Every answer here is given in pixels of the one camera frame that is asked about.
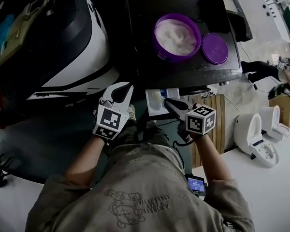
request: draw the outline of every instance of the gray t-shirt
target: gray t-shirt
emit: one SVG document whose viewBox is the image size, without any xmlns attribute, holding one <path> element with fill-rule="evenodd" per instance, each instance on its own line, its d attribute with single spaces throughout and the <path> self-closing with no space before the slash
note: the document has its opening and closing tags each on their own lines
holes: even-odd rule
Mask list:
<svg viewBox="0 0 290 232">
<path fill-rule="evenodd" d="M 254 231 L 235 180 L 209 183 L 204 201 L 190 189 L 170 148 L 122 145 L 92 190 L 53 176 L 29 213 L 28 232 Z"/>
</svg>

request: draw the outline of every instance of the toilet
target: toilet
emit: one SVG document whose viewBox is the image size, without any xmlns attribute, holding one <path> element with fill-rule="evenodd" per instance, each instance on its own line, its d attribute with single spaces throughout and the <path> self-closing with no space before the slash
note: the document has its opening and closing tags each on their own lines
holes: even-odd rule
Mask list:
<svg viewBox="0 0 290 232">
<path fill-rule="evenodd" d="M 262 130 L 266 131 L 270 137 L 281 141 L 290 135 L 290 128 L 279 123 L 279 106 L 265 107 L 259 114 L 262 120 Z"/>
<path fill-rule="evenodd" d="M 234 142 L 252 160 L 257 158 L 261 164 L 273 167 L 278 163 L 279 157 L 272 144 L 263 138 L 261 129 L 259 114 L 240 115 L 235 121 Z"/>
</svg>

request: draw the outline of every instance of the purple container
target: purple container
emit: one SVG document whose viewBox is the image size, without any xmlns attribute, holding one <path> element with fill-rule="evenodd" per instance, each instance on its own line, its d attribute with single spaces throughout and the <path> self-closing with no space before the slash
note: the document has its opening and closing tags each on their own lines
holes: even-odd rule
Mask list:
<svg viewBox="0 0 290 232">
<path fill-rule="evenodd" d="M 224 63 L 229 55 L 226 42 L 215 33 L 208 33 L 202 39 L 202 51 L 204 56 L 212 64 Z"/>
<path fill-rule="evenodd" d="M 157 25 L 164 20 L 167 19 L 174 19 L 174 20 L 178 20 L 181 21 L 183 23 L 185 23 L 194 33 L 194 36 L 196 38 L 197 44 L 195 46 L 195 49 L 192 53 L 190 53 L 189 55 L 186 56 L 178 56 L 178 55 L 174 55 L 170 52 L 168 52 L 167 50 L 165 50 L 158 42 L 157 38 L 156 38 L 156 29 L 157 29 Z M 153 34 L 153 43 L 154 43 L 154 48 L 155 50 L 158 52 L 158 57 L 165 60 L 165 61 L 169 61 L 169 62 L 180 62 L 183 60 L 186 60 L 190 57 L 192 57 L 200 48 L 201 46 L 201 41 L 202 41 L 202 37 L 201 37 L 201 32 L 199 30 L 199 28 L 197 27 L 197 25 L 195 24 L 194 21 L 192 21 L 190 18 L 188 18 L 187 16 L 184 16 L 182 14 L 166 14 L 163 17 L 161 17 L 155 25 L 155 29 L 154 29 L 154 34 Z"/>
</svg>

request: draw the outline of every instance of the white desk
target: white desk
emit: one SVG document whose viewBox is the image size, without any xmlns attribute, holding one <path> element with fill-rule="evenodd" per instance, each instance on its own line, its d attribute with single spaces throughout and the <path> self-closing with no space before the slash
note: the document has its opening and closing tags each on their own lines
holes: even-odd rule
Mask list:
<svg viewBox="0 0 290 232">
<path fill-rule="evenodd" d="M 264 168 L 237 149 L 222 155 L 248 202 L 256 232 L 290 232 L 290 136 L 273 143 L 279 163 Z M 205 178 L 203 167 L 192 170 Z"/>
</svg>

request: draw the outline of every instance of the black and white marker cube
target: black and white marker cube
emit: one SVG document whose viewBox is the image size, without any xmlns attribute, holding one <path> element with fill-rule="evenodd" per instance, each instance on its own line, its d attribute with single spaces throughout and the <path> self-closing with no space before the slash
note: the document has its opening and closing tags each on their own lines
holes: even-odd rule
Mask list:
<svg viewBox="0 0 290 232">
<path fill-rule="evenodd" d="M 206 134 L 216 125 L 216 110 L 198 105 L 186 114 L 186 130 L 197 134 Z"/>
<path fill-rule="evenodd" d="M 129 119 L 128 114 L 114 111 L 102 105 L 98 106 L 98 112 L 96 111 L 94 116 L 95 125 L 92 133 L 110 140 L 115 139 Z"/>
</svg>

